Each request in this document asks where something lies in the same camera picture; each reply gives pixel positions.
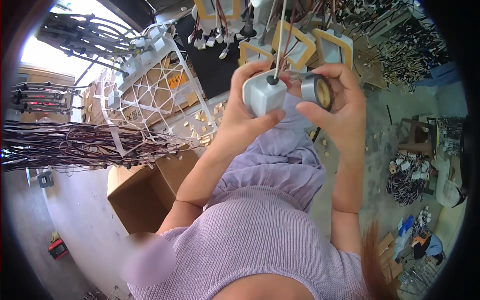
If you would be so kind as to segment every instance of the purple cloth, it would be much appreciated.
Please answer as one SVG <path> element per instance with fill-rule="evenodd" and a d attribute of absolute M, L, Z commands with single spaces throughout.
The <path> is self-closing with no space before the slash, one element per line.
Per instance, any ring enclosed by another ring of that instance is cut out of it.
<path fill-rule="evenodd" d="M 283 105 L 285 118 L 233 159 L 207 207 L 218 203 L 218 197 L 224 192 L 263 185 L 287 193 L 303 211 L 309 211 L 326 171 L 304 130 L 312 124 L 295 109 L 301 101 L 287 94 Z"/>

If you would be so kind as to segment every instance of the woman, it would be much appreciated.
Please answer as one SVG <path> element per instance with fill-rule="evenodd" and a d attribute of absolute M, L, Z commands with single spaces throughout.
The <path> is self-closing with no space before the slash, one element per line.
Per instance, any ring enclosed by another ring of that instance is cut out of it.
<path fill-rule="evenodd" d="M 359 299 L 367 290 L 373 298 L 390 297 L 375 230 L 362 251 L 366 99 L 354 74 L 343 64 L 313 70 L 329 78 L 335 114 L 295 97 L 301 97 L 298 83 L 284 76 L 286 112 L 252 119 L 242 85 L 266 65 L 235 71 L 216 138 L 158 230 L 176 251 L 173 274 L 156 286 L 130 285 L 136 299 Z M 330 242 L 307 215 L 325 172 L 297 111 L 325 130 L 340 153 Z M 361 252 L 371 257 L 363 264 L 372 270 L 365 281 Z"/>
<path fill-rule="evenodd" d="M 435 259 L 435 264 L 439 265 L 444 260 L 442 241 L 434 234 L 427 239 L 416 237 L 413 239 L 413 258 L 420 259 L 427 254 L 429 260 Z"/>

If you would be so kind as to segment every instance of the left hand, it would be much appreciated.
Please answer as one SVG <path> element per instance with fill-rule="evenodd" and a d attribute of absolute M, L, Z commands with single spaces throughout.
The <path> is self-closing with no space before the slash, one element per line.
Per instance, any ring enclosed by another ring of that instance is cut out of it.
<path fill-rule="evenodd" d="M 260 60 L 253 61 L 244 64 L 233 73 L 230 97 L 222 123 L 210 147 L 210 149 L 215 149 L 219 155 L 233 159 L 242 154 L 257 136 L 275 127 L 285 117 L 283 109 L 275 109 L 261 117 L 252 118 L 243 103 L 243 84 L 252 75 L 264 70 L 268 63 Z"/>

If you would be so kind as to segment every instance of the chair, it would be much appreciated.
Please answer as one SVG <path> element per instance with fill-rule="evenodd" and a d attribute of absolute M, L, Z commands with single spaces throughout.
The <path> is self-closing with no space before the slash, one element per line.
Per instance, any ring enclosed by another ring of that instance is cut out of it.
<path fill-rule="evenodd" d="M 425 156 L 433 159 L 437 154 L 437 128 L 435 125 L 402 118 L 402 122 L 410 123 L 410 133 L 405 144 L 399 144 L 399 150 L 410 152 L 422 152 Z"/>

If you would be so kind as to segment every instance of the right hand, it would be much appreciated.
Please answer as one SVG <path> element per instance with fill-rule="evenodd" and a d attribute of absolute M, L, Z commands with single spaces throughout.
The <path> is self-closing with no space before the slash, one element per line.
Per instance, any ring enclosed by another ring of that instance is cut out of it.
<path fill-rule="evenodd" d="M 325 76 L 332 87 L 335 114 L 313 102 L 298 103 L 297 111 L 324 129 L 342 155 L 362 156 L 365 151 L 366 98 L 355 75 L 341 63 L 325 64 L 312 72 Z"/>

